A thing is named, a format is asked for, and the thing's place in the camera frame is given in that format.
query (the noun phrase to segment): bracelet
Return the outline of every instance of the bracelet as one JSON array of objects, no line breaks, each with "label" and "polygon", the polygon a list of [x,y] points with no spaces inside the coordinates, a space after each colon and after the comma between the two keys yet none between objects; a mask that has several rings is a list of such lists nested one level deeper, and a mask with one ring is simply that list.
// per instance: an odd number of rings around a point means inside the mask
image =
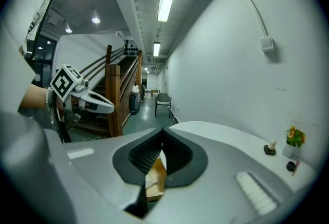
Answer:
[{"label": "bracelet", "polygon": [[47,92],[46,92],[46,106],[47,106],[47,110],[48,110],[50,118],[51,118],[51,124],[53,124],[53,115],[52,115],[52,112],[51,112],[49,99],[50,99],[50,102],[51,102],[52,101],[52,98],[51,98],[52,94],[53,94],[53,90],[49,87],[47,89]]}]

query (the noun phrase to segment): potted plant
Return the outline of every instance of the potted plant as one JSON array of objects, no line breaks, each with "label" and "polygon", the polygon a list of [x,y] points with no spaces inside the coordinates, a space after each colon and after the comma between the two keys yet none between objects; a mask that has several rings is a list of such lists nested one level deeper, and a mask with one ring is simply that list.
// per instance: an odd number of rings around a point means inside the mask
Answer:
[{"label": "potted plant", "polygon": [[296,146],[300,148],[306,140],[306,135],[304,132],[296,129],[294,126],[290,127],[287,131],[287,144],[282,150],[282,155],[289,157],[293,154],[296,149]]}]

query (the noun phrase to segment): ceiling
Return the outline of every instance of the ceiling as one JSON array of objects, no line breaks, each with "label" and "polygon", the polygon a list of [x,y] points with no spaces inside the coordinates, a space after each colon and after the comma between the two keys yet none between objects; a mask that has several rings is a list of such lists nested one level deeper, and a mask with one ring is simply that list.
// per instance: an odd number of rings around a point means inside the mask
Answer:
[{"label": "ceiling", "polygon": [[[56,26],[49,23],[55,17]],[[99,24],[92,22],[97,16]],[[66,25],[72,34],[106,33],[127,29],[116,0],[54,0],[43,28],[55,35],[67,35]]]},{"label": "ceiling", "polygon": [[[126,0],[125,3],[117,1],[135,43],[143,50],[143,66],[148,67],[153,73],[159,73],[177,33],[197,0],[173,0],[168,21],[163,23],[157,20],[159,0],[130,0],[131,7],[126,5]],[[133,17],[128,11],[130,9],[133,11]],[[157,41],[158,33],[160,53],[159,57],[153,57],[153,43]]]}]

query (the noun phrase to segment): white wall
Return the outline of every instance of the white wall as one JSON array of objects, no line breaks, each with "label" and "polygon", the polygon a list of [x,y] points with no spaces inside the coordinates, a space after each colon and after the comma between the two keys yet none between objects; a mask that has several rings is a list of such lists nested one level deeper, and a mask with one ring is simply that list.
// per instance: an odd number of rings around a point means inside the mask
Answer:
[{"label": "white wall", "polygon": [[[77,71],[82,70],[88,64],[106,55],[108,45],[112,45],[112,51],[115,51],[122,48],[124,42],[120,37],[116,37],[115,33],[61,36],[56,47],[52,75],[54,76],[56,69],[61,68],[62,64],[71,64]],[[104,70],[89,82],[89,88],[92,89],[103,77]]]},{"label": "white wall", "polygon": [[[200,15],[209,1],[189,14]],[[252,1],[276,51],[260,50],[260,25],[246,0],[212,0],[174,42],[167,62],[172,109],[180,122],[224,124],[281,147],[295,125],[306,133],[299,155],[318,170],[328,151],[327,22],[316,0]]]},{"label": "white wall", "polygon": [[158,89],[158,75],[148,73],[148,91]]}]

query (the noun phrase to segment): white countertop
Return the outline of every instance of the white countertop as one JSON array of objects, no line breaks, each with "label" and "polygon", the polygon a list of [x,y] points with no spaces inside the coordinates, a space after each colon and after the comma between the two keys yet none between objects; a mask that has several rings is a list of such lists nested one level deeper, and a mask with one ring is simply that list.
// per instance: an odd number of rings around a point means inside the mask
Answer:
[{"label": "white countertop", "polygon": [[276,155],[269,156],[264,153],[263,149],[265,144],[269,144],[268,141],[228,126],[195,121],[178,123],[171,126],[170,129],[189,132],[240,149],[278,175],[293,192],[313,182],[317,177],[317,173],[300,159],[298,169],[292,176],[292,172],[286,169],[286,165],[289,161],[296,163],[296,160],[283,156],[282,148],[276,146]]}]

